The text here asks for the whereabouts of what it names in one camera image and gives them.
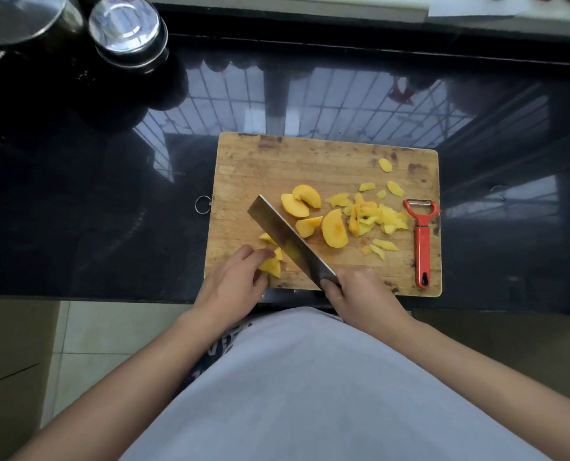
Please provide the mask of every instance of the wooden cutting board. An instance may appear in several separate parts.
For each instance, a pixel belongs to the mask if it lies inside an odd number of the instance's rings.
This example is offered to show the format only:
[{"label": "wooden cutting board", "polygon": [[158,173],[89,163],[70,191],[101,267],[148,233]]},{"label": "wooden cutting board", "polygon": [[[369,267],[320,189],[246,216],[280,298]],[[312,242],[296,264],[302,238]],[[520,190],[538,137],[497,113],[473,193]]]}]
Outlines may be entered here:
[{"label": "wooden cutting board", "polygon": [[[379,158],[392,162],[394,170],[385,173]],[[261,241],[260,226],[247,214],[257,195],[266,199],[294,226],[296,218],[281,205],[281,194],[298,184],[313,186],[321,199],[349,192],[351,199],[360,183],[374,182],[376,190],[364,193],[366,200],[375,200],[387,182],[395,181],[404,189],[404,197],[388,191],[381,201],[402,210],[403,198],[434,200],[440,204],[438,191],[438,154],[430,149],[374,146],[315,139],[281,138],[258,134],[222,133],[219,137],[217,165],[212,190],[212,209],[204,275],[219,266],[243,244],[254,248],[271,247]],[[326,215],[331,210],[324,202],[321,209],[311,208],[311,217]],[[312,249],[330,266],[367,266],[374,269],[395,294],[435,297],[442,291],[440,216],[430,226],[430,287],[415,285],[414,220],[409,218],[408,230],[388,236],[375,227],[356,238],[349,235],[349,244],[341,249],[329,247],[321,229],[307,238]],[[386,261],[378,255],[363,255],[360,248],[372,244],[373,238],[392,241],[397,252],[386,252]],[[270,286],[317,289],[315,284],[287,256],[281,263],[282,278],[271,277]]]}]

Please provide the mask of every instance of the knife blade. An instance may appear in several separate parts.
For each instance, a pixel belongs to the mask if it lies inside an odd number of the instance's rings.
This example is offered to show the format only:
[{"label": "knife blade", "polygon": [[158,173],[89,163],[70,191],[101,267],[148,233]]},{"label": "knife blade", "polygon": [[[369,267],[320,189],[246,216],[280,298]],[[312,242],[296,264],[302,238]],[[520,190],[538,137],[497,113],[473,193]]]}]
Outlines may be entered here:
[{"label": "knife blade", "polygon": [[321,280],[329,279],[340,286],[334,271],[313,252],[263,195],[257,196],[247,212],[315,285],[321,288]]}]

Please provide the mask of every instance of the silver lid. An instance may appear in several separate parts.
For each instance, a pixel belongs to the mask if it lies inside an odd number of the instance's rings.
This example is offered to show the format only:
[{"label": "silver lid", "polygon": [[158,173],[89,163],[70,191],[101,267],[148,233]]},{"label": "silver lid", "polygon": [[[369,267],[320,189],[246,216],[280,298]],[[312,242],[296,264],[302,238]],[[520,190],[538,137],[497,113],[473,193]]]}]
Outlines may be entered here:
[{"label": "silver lid", "polygon": [[0,0],[0,45],[15,45],[45,32],[67,0]]},{"label": "silver lid", "polygon": [[159,14],[146,0],[101,0],[89,16],[97,46],[113,54],[139,52],[159,33]]}]

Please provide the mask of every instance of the hand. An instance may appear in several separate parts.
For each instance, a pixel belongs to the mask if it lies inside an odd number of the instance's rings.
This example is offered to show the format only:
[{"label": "hand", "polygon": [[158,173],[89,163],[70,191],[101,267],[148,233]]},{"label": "hand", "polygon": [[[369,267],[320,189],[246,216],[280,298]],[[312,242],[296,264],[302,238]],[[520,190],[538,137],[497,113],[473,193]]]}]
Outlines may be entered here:
[{"label": "hand", "polygon": [[244,245],[204,279],[193,309],[217,319],[224,332],[255,307],[268,287],[268,274],[257,268],[274,257],[269,249]]},{"label": "hand", "polygon": [[321,286],[345,323],[391,345],[415,320],[371,269],[337,269],[342,289],[327,279]]}]

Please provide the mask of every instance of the glossy black countertop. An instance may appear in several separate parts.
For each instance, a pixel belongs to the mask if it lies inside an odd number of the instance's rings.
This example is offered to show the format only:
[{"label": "glossy black countertop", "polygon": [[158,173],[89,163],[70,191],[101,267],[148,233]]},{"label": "glossy black countertop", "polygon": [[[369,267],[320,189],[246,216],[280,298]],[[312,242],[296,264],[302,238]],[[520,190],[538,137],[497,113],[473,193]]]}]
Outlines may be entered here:
[{"label": "glossy black countertop", "polygon": [[[223,131],[436,149],[443,295],[570,313],[570,66],[172,36],[157,78],[0,62],[0,295],[193,301]],[[325,304],[270,291],[266,302]]]}]

